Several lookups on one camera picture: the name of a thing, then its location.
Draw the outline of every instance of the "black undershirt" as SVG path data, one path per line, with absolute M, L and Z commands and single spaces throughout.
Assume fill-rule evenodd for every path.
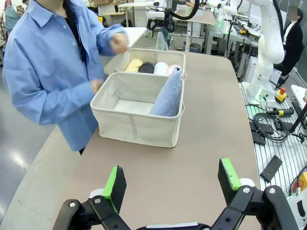
M 72 11 L 71 7 L 70 7 L 70 0 L 64 0 L 63 1 L 63 8 L 64 10 L 66 11 L 66 14 L 67 14 L 67 18 L 65 18 L 68 26 L 70 27 L 71 29 L 71 32 L 73 33 L 75 39 L 76 39 L 76 42 L 77 42 L 77 45 L 78 45 L 78 48 L 79 48 L 79 51 L 80 51 L 80 57 L 81 57 L 81 61 L 84 62 L 85 66 L 86 66 L 86 51 L 84 49 L 84 46 L 80 40 L 80 37 L 79 37 L 79 33 L 78 33 L 78 29 L 77 29 L 77 24 L 76 24 L 76 16 L 75 16 L 75 13 Z

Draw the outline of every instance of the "cardboard box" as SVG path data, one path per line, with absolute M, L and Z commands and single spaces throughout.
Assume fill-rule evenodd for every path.
M 112 2 L 111 0 L 94 0 L 95 5 L 97 5 L 97 6 L 109 4 L 111 2 Z

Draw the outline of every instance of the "fabric storage bin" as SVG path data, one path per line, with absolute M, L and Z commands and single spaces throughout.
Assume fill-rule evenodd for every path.
M 184 111 L 184 81 L 180 83 L 179 112 L 174 117 L 149 115 L 168 77 L 118 72 L 111 74 L 91 101 L 105 138 L 171 148 L 178 140 Z
M 153 65 L 160 61 L 165 62 L 168 66 L 180 65 L 182 66 L 181 78 L 185 78 L 186 56 L 183 53 L 155 49 L 129 49 L 124 53 L 122 59 L 115 66 L 115 71 L 125 71 L 130 60 L 133 58 L 138 58 L 142 62 L 150 62 Z

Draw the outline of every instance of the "screw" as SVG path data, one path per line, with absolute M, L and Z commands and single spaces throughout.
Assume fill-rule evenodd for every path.
M 271 194 L 274 194 L 275 192 L 276 192 L 275 188 L 271 188 L 271 189 L 270 189 L 270 193 L 271 193 Z
M 245 192 L 245 193 L 249 193 L 249 192 L 250 192 L 250 189 L 249 189 L 249 188 L 247 188 L 247 187 L 245 187 L 245 188 L 243 188 L 243 192 Z

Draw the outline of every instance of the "blue shirt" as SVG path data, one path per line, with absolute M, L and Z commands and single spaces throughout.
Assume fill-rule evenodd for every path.
M 98 125 L 90 108 L 94 95 L 89 81 L 105 79 L 99 54 L 113 55 L 109 41 L 124 30 L 120 25 L 104 28 L 81 0 L 70 1 L 87 67 L 66 20 L 32 0 L 10 34 L 3 78 L 19 112 L 40 125 L 58 124 L 71 149 L 78 151 Z

